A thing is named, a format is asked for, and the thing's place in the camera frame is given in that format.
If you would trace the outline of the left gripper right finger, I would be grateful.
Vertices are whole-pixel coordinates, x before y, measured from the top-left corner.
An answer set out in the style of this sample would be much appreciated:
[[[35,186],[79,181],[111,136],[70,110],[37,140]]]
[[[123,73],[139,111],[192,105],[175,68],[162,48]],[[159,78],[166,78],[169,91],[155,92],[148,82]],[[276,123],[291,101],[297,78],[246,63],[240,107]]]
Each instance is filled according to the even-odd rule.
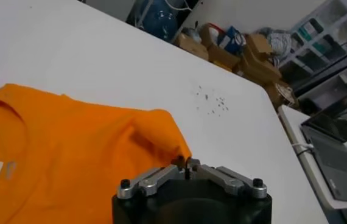
[[[249,194],[252,198],[267,197],[267,186],[260,178],[250,179],[224,166],[211,167],[192,158],[188,159],[188,169],[194,178],[212,181],[227,194]]]

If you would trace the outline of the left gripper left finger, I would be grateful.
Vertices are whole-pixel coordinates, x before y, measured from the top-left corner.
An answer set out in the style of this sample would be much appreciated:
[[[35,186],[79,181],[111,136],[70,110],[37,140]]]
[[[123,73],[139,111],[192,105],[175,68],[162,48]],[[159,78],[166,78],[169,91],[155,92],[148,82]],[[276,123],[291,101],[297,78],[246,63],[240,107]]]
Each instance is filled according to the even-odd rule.
[[[149,197],[155,195],[158,189],[169,180],[185,178],[186,162],[182,156],[171,161],[166,167],[152,168],[134,179],[123,179],[117,188],[117,198],[128,200],[138,192]]]

